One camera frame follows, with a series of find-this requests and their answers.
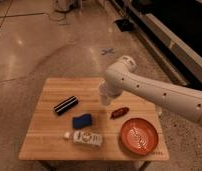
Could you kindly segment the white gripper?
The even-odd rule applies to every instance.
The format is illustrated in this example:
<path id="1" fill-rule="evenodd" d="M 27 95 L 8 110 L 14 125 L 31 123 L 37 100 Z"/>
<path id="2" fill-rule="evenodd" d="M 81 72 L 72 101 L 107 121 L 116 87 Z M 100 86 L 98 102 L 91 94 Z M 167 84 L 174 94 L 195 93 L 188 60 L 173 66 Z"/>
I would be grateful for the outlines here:
<path id="1" fill-rule="evenodd" d="M 100 101 L 104 106 L 108 106 L 111 101 L 121 95 L 121 90 L 115 86 L 102 82 L 99 87 Z"/>

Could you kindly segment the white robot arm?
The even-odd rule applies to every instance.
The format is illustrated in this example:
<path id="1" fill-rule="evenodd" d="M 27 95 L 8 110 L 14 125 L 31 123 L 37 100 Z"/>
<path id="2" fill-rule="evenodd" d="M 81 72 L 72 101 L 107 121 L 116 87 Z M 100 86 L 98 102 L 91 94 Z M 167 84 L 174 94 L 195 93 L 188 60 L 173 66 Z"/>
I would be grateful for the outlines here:
<path id="1" fill-rule="evenodd" d="M 126 55 L 106 69 L 99 86 L 103 105 L 127 91 L 202 127 L 202 91 L 138 76 L 135 69 L 135 60 Z"/>

